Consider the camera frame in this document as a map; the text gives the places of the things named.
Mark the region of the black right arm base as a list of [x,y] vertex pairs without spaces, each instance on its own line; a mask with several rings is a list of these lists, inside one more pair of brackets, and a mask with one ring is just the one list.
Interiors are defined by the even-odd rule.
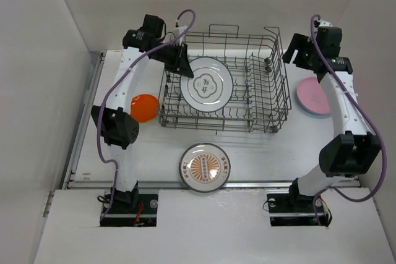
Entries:
[[333,220],[332,212],[319,197],[292,203],[287,193],[270,192],[263,204],[269,212],[271,227],[323,226],[329,227]]

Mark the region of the blue plate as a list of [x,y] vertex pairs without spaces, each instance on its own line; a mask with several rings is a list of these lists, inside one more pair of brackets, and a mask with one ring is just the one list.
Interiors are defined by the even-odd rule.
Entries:
[[300,105],[299,107],[301,108],[302,111],[304,111],[310,117],[314,117],[314,118],[318,118],[318,119],[326,119],[326,118],[331,117],[330,113],[327,113],[327,114],[315,113],[315,112],[307,109],[304,105]]

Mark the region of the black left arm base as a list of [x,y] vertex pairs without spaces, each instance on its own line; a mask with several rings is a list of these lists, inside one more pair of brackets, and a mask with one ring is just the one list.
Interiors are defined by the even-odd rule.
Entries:
[[99,195],[97,200],[102,203],[100,226],[156,227],[158,198],[158,192],[140,193],[137,189]]

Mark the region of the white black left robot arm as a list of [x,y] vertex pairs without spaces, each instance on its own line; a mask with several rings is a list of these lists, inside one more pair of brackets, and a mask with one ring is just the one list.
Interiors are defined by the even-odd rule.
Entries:
[[113,206],[124,212],[138,207],[139,187],[132,166],[127,162],[132,144],[139,134],[139,123],[131,115],[132,97],[149,60],[163,64],[165,70],[191,78],[184,36],[194,25],[176,26],[174,36],[166,40],[166,23],[156,15],[145,15],[137,30],[130,29],[122,39],[122,59],[114,82],[100,105],[94,105],[91,116],[96,126],[98,157],[113,164],[114,177],[110,194],[99,197],[107,213]]

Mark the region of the white plate green emblem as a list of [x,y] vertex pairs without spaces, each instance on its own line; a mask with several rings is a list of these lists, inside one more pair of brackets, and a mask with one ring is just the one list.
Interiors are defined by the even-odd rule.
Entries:
[[194,78],[181,77],[180,90],[193,109],[211,113],[225,107],[233,93],[233,77],[224,63],[212,57],[190,62]]

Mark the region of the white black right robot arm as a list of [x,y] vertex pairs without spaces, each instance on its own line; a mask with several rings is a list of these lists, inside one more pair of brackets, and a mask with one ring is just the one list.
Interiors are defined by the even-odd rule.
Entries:
[[339,55],[342,29],[322,22],[311,30],[311,36],[293,35],[282,60],[316,75],[330,107],[334,137],[320,151],[317,166],[291,184],[286,202],[295,211],[344,177],[366,174],[383,144],[356,105],[351,62]]

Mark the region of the white plate orange sunburst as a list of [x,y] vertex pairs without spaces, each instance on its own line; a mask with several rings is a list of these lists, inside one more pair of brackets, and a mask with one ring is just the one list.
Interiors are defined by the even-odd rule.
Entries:
[[183,183],[198,193],[221,189],[230,177],[231,162],[226,152],[212,143],[197,143],[189,147],[179,161]]

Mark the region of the pink plate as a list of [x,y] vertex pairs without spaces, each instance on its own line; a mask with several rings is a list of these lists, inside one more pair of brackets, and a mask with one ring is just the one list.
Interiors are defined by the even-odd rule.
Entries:
[[296,87],[298,103],[309,113],[318,116],[330,115],[325,92],[315,77],[302,79]]

